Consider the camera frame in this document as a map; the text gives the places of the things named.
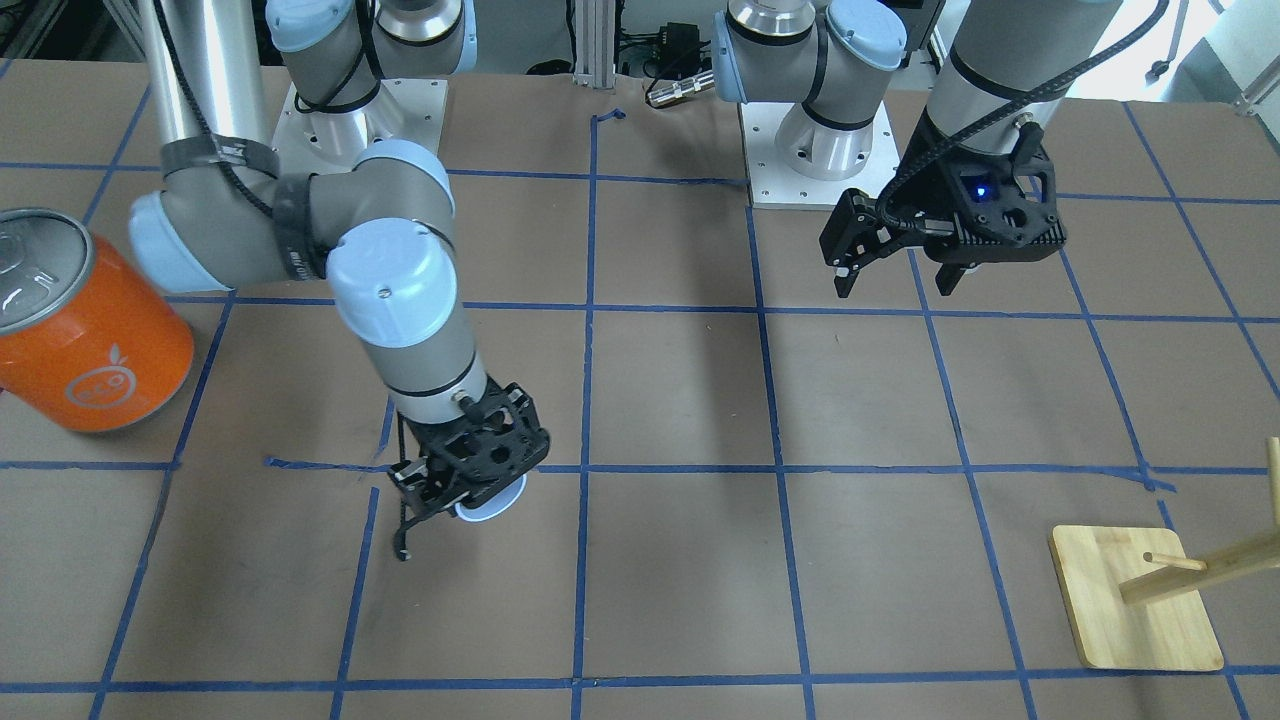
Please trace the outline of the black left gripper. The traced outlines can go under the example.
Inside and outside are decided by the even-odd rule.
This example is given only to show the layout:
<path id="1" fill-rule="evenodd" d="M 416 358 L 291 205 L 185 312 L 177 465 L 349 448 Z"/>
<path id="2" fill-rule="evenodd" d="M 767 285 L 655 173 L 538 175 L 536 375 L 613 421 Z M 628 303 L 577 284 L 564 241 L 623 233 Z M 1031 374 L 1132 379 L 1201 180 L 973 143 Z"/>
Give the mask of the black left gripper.
<path id="1" fill-rule="evenodd" d="M 1029 120 L 1010 152 L 956 146 L 891 193 L 890 215 L 940 263 L 934 284 L 941 296 L 950 297 L 982 263 L 1036 263 L 1066 243 L 1043 136 L 1041 124 Z M 876 201 L 858 188 L 841 193 L 819 245 L 841 299 L 863 268 L 904 249 L 876 213 Z"/>

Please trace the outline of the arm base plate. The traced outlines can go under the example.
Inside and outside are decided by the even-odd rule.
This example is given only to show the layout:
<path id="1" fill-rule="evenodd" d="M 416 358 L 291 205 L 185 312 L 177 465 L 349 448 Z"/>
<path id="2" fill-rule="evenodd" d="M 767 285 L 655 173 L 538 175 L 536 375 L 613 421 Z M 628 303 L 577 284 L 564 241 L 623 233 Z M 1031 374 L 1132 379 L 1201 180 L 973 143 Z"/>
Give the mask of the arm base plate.
<path id="1" fill-rule="evenodd" d="M 292 85 L 270 146 L 287 174 L 346 172 L 369 145 L 388 138 L 438 154 L 447 97 L 445 79 L 384 79 L 374 100 L 352 111 L 302 113 Z"/>
<path id="2" fill-rule="evenodd" d="M 739 106 L 751 205 L 829 210 L 849 188 L 877 197 L 895 177 L 899 151 L 884 104 L 860 129 L 813 120 L 797 102 Z"/>

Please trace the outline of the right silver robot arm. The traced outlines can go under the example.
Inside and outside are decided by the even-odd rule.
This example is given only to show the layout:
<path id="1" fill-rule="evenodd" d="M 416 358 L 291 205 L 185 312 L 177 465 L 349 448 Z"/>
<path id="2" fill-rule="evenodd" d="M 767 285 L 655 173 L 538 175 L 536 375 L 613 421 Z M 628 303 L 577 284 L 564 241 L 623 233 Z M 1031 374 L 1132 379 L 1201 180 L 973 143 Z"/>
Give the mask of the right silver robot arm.
<path id="1" fill-rule="evenodd" d="M 550 438 L 532 400 L 486 373 L 460 296 L 445 168 L 388 85 L 467 70 L 470 1 L 269 1 L 270 40 L 300 108 L 374 110 L 330 173 L 288 173 L 270 146 L 248 1 L 142 1 L 163 188 L 131 209 L 129 240 L 169 293 L 325 281 L 416 459 L 390 470 L 411 521 L 485 521 L 521 496 Z"/>

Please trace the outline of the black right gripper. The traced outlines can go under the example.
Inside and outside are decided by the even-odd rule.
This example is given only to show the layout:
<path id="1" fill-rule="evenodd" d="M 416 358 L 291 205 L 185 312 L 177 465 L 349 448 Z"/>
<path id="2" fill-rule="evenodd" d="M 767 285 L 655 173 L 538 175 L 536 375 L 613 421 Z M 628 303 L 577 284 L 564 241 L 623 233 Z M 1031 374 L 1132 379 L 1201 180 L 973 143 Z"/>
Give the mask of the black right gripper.
<path id="1" fill-rule="evenodd" d="M 489 380 L 481 396 L 461 392 L 457 398 L 462 414 L 451 421 L 402 421 L 419 443 L 419 456 L 393 465 L 389 477 L 410 521 L 454 516 L 458 502 L 475 509 L 549 454 L 549 432 L 532 397 L 516 383 L 499 387 Z"/>

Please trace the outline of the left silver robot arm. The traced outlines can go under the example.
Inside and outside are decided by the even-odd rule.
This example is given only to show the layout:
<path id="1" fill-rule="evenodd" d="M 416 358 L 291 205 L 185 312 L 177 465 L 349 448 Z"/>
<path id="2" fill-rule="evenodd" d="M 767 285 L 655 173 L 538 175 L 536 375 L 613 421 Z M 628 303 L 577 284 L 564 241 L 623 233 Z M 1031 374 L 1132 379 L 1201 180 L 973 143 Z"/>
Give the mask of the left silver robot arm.
<path id="1" fill-rule="evenodd" d="M 973 1 L 906 141 L 884 96 L 922 35 L 908 4 L 730 1 L 710 81 L 739 105 L 749 184 L 767 208 L 828 208 L 835 287 L 901 249 L 938 265 L 950 295 L 972 269 L 1037 263 L 1068 233 L 1044 128 L 1116 1 Z"/>

